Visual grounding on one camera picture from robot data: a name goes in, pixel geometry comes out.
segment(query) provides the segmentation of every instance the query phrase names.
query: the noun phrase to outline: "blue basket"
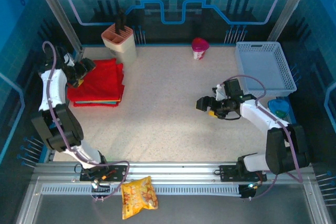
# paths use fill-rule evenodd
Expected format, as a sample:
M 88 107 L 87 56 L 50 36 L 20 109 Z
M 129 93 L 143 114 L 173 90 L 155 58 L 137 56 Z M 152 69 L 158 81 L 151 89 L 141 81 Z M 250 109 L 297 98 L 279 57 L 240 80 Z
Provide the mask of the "blue basket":
M 267 96 L 286 97 L 297 90 L 281 45 L 278 42 L 237 42 L 236 60 L 239 74 L 260 80 Z M 264 93 L 258 82 L 240 78 L 245 93 L 258 97 Z

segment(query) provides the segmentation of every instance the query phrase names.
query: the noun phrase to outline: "stack of folded cloth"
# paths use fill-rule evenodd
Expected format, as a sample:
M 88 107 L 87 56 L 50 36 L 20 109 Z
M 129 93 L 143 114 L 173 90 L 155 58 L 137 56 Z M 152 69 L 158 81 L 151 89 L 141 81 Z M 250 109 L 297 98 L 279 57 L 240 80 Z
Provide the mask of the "stack of folded cloth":
M 96 68 L 84 77 L 84 82 L 68 89 L 68 99 L 74 106 L 118 106 L 124 91 L 123 64 L 116 64 L 116 59 L 94 63 Z

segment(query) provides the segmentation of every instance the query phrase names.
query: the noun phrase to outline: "black mounting plate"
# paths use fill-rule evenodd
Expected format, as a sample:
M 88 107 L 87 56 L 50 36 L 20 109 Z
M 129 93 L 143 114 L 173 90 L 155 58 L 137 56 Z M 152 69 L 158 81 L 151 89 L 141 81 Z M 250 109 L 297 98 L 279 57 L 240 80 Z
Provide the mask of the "black mounting plate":
M 258 182 L 260 180 L 257 173 L 261 176 L 262 182 L 267 181 L 266 174 L 262 174 L 262 171 L 249 172 L 239 175 L 237 166 L 235 165 L 220 165 L 219 175 L 221 176 L 221 182 Z
M 122 181 L 124 177 L 123 173 L 126 172 L 126 169 L 127 169 L 127 165 L 110 165 L 108 166 L 108 169 L 104 168 L 104 169 L 97 170 L 93 173 L 90 173 L 90 177 L 87 174 L 81 172 L 79 180 L 83 182 L 90 182 L 90 181 L 94 181 L 94 179 L 96 178 L 101 178 L 102 176 L 106 175 L 108 177 L 104 181 L 120 182 Z

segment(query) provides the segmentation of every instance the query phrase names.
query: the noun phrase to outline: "pink cup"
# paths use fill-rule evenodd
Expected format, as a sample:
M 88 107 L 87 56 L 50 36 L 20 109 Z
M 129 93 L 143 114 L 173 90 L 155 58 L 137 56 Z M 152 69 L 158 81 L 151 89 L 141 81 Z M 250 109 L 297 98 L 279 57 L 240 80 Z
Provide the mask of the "pink cup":
M 200 60 L 204 57 L 205 51 L 209 48 L 209 43 L 202 38 L 195 38 L 191 43 L 194 52 L 194 59 Z

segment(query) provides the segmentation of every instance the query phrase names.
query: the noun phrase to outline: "yellow chip bag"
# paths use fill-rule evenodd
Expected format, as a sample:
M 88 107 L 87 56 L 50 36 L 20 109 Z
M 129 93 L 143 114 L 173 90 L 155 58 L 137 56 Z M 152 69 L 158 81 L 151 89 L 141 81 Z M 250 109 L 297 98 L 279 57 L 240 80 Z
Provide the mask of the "yellow chip bag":
M 157 209 L 158 198 L 150 176 L 123 184 L 121 186 L 121 195 L 123 220 L 136 215 L 143 208 Z

